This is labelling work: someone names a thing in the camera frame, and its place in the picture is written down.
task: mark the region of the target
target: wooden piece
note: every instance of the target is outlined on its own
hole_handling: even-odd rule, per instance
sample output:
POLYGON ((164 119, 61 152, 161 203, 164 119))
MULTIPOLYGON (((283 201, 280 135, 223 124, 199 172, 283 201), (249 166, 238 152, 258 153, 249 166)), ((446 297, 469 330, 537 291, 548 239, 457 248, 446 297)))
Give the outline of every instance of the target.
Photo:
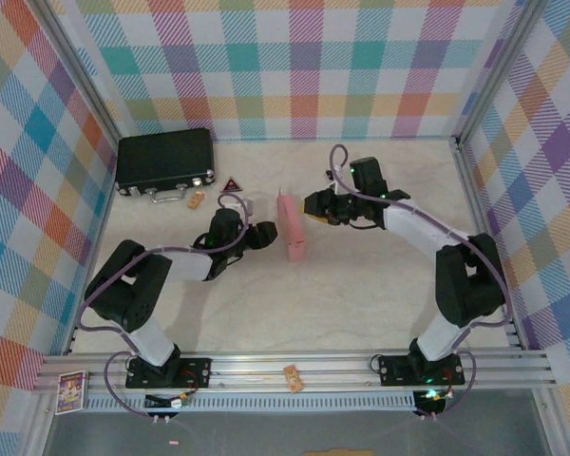
POLYGON ((188 201, 188 207, 190 209, 196 209, 197 207, 200 206, 200 204, 202 203, 204 198, 205 198, 205 192, 201 192, 201 191, 194 192, 194 195, 188 201))
POLYGON ((304 390, 304 385, 302 384, 302 379, 300 378, 297 369, 292 364, 283 369, 285 372, 285 378, 287 379, 287 384, 292 392, 300 392, 304 390))

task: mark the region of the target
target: triangular warning sign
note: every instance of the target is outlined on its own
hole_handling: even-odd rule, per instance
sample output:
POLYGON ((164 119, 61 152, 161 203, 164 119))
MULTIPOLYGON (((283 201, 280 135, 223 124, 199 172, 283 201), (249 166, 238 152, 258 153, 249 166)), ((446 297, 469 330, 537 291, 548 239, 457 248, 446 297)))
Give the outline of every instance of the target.
POLYGON ((231 176, 230 179, 226 182, 226 185, 221 190, 221 193, 235 193, 235 192, 242 192, 243 187, 238 185, 237 181, 231 176))

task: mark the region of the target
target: pink sponge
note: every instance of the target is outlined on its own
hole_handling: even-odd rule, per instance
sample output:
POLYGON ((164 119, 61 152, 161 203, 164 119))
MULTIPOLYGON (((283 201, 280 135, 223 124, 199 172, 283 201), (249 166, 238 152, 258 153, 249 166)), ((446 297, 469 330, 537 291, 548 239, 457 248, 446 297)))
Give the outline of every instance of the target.
POLYGON ((276 210, 278 212, 279 234, 287 241, 289 260, 299 261, 306 253, 306 240, 294 197, 282 195, 279 191, 278 197, 276 197, 276 210))

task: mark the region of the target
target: plaid wall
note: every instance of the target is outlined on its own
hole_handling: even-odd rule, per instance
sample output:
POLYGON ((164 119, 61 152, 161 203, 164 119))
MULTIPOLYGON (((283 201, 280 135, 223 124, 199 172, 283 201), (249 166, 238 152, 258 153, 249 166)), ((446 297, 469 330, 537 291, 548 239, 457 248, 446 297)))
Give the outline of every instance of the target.
POLYGON ((78 302, 115 154, 24 0, 0 1, 0 455, 78 302))
POLYGON ((468 115, 472 112, 473 108, 475 107, 477 98, 482 93, 482 90, 485 87, 485 83, 487 82, 487 78, 491 74, 492 68, 501 57, 501 54, 504 51, 504 43, 506 42, 507 38, 515 28, 517 21, 520 19, 523 7, 527 3, 527 1, 528 0, 515 1, 515 6, 509 13, 509 16, 507 17, 506 22, 504 23, 504 27, 501 30, 501 33, 499 34, 498 39, 496 40, 496 43, 494 44, 494 47, 492 48, 489 57, 484 62, 484 66, 482 67, 479 78, 477 78, 477 81, 473 86, 473 90, 466 99, 462 115, 460 116, 458 122, 456 123, 456 127, 452 132, 452 136, 460 136, 463 126, 466 122, 466 119, 468 118, 468 115))
POLYGON ((469 153, 530 345, 549 353, 570 417, 570 0, 550 2, 469 153))
POLYGON ((312 139, 449 136, 514 0, 51 3, 125 136, 312 139))

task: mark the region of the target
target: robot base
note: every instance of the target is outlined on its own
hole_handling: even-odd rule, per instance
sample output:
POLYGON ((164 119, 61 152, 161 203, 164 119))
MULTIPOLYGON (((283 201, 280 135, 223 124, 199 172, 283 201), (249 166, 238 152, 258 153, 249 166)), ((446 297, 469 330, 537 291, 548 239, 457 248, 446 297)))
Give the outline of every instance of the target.
POLYGON ((150 369, 140 358, 131 359, 128 365, 128 375, 124 387, 129 390, 150 390, 160 388, 202 389, 209 387, 211 376, 211 358, 178 358, 177 373, 173 380, 150 369))
POLYGON ((383 387, 426 385, 448 387, 450 385, 465 384, 465 374, 463 373, 463 366, 459 356, 451 354, 446 358, 429 364, 431 364, 430 371, 425 370, 422 378, 419 379, 414 374, 407 356, 380 356, 378 358, 380 384, 383 387))

